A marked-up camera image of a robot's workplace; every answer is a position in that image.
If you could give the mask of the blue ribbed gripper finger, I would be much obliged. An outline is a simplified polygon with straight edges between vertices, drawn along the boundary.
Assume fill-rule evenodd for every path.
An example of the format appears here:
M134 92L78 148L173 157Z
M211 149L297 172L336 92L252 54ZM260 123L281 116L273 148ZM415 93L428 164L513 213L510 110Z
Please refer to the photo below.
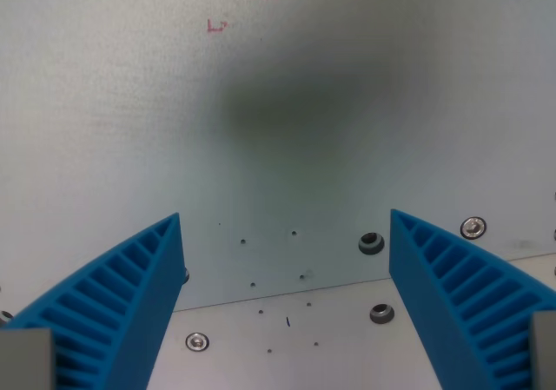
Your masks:
M51 331L57 389L144 389L185 281L172 214L60 281L6 329Z
M444 389L530 389L529 325L555 292L498 256L392 210L389 272Z

